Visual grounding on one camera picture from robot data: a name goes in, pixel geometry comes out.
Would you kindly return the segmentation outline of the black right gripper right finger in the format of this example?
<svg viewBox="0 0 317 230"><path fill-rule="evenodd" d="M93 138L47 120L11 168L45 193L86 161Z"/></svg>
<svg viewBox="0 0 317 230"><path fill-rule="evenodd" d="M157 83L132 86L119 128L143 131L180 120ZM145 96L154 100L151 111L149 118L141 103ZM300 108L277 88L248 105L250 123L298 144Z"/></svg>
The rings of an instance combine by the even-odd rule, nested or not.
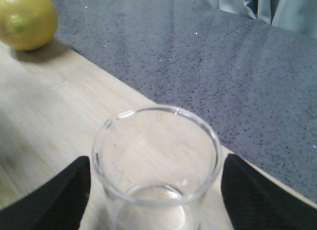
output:
<svg viewBox="0 0 317 230"><path fill-rule="evenodd" d="M316 208L264 177L235 154L224 162L221 194L236 230L315 230Z"/></svg>

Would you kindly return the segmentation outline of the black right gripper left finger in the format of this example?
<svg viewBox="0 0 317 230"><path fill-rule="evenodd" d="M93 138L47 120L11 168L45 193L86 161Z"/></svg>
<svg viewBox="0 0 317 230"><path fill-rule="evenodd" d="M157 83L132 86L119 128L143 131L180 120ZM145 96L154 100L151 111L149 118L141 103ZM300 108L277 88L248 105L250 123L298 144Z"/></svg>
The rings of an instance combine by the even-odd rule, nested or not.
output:
<svg viewBox="0 0 317 230"><path fill-rule="evenodd" d="M0 212L2 230L77 230L91 189L90 160L80 156L48 182Z"/></svg>

